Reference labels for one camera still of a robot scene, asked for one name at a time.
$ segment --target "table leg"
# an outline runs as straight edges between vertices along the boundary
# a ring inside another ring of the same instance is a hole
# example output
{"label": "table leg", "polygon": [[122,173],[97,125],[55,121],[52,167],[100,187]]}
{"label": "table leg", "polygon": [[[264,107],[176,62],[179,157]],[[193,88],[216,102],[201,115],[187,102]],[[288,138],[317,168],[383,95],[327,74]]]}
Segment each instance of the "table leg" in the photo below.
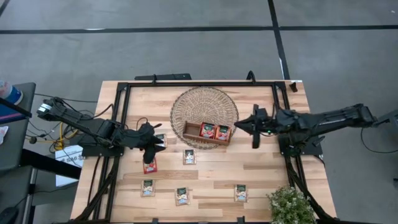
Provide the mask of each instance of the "table leg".
{"label": "table leg", "polygon": [[81,168],[40,155],[27,149],[22,150],[20,166],[32,166],[36,169],[53,172],[74,179],[80,178]]}

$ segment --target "wooden tabletop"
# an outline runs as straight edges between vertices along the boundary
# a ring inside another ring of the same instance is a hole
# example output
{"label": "wooden tabletop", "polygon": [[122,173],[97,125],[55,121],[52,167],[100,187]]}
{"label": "wooden tabletop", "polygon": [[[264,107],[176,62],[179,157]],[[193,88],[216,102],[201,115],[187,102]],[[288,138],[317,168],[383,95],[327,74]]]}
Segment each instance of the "wooden tabletop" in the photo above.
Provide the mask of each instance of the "wooden tabletop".
{"label": "wooden tabletop", "polygon": [[[96,114],[114,102],[117,84],[117,81],[103,82]],[[287,90],[290,107],[298,112],[309,112],[303,83],[297,83],[297,88],[296,93]],[[197,164],[183,165],[182,151],[191,147],[179,140],[172,131],[170,110],[177,97],[189,89],[184,86],[132,88],[127,125],[135,128],[141,117],[148,118],[152,125],[162,123],[155,131],[156,134],[167,135],[168,146],[156,154],[158,171],[151,174],[143,173],[143,152],[126,148],[119,165],[111,221],[149,222],[152,218],[159,218],[161,222],[235,222],[236,217],[243,215],[247,222],[271,221],[266,195],[279,186],[289,184],[277,138],[261,136],[259,149],[252,149],[252,137],[237,129],[229,146],[197,150]],[[272,111],[270,87],[221,86],[218,89],[234,100],[239,119],[247,118],[252,113],[253,104]],[[101,118],[110,119],[111,111]],[[335,216],[323,164],[313,156],[302,156],[302,160],[309,191],[327,213]],[[77,217],[86,207],[95,162],[96,157],[87,158],[84,162],[71,218]],[[102,159],[97,169],[93,195],[98,188],[101,164]],[[144,179],[155,180],[155,197],[141,197],[141,181]],[[234,202],[234,184],[247,185],[248,203]],[[180,187],[189,188],[190,205],[175,205],[174,190]],[[104,217],[106,199],[107,195],[103,197],[100,218]]]}

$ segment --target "potted plant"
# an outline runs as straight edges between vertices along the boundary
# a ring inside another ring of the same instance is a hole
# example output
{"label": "potted plant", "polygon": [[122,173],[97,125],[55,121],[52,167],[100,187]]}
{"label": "potted plant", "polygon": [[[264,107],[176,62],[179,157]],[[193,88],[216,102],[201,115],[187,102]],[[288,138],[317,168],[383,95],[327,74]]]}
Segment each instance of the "potted plant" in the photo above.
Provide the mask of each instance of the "potted plant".
{"label": "potted plant", "polygon": [[272,212],[272,224],[314,224],[315,216],[309,197],[294,187],[280,187],[267,195]]}

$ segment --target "gray floor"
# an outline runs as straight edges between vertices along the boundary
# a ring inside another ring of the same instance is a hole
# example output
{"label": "gray floor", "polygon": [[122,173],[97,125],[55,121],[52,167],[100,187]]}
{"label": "gray floor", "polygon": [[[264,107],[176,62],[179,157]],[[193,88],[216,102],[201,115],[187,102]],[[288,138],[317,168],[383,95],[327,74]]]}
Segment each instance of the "gray floor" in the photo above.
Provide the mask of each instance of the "gray floor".
{"label": "gray floor", "polygon": [[[274,2],[280,26],[398,24],[396,0]],[[260,0],[11,0],[0,17],[0,29],[271,24],[267,1]],[[398,109],[398,30],[284,31],[282,40],[291,79],[304,81],[312,112],[355,103],[365,103],[375,116]],[[36,82],[37,92],[67,98],[95,100],[103,80],[185,72],[197,80],[241,79],[248,70],[257,79],[282,78],[273,31],[0,35],[1,79]],[[41,100],[35,98],[34,108]],[[32,122],[42,129],[54,126]],[[367,151],[359,132],[330,133],[322,144],[337,214],[343,220],[396,223],[398,189],[392,178],[398,177],[398,153]],[[388,125],[364,132],[369,147],[379,151],[396,149],[395,136]],[[26,147],[48,153],[48,145]],[[35,223],[68,220],[73,193],[38,206]]]}

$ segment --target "round wicker basket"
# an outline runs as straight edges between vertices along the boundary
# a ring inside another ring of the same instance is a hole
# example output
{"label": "round wicker basket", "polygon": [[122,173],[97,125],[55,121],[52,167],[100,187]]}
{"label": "round wicker basket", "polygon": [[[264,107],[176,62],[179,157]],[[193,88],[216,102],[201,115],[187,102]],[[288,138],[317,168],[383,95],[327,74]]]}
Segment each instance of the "round wicker basket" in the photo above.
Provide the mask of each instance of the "round wicker basket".
{"label": "round wicker basket", "polygon": [[196,149],[214,149],[218,144],[185,139],[182,136],[185,121],[201,124],[227,125],[235,132],[239,120],[234,101],[223,91],[211,87],[196,87],[182,93],[174,102],[170,113],[174,133],[183,142]]}

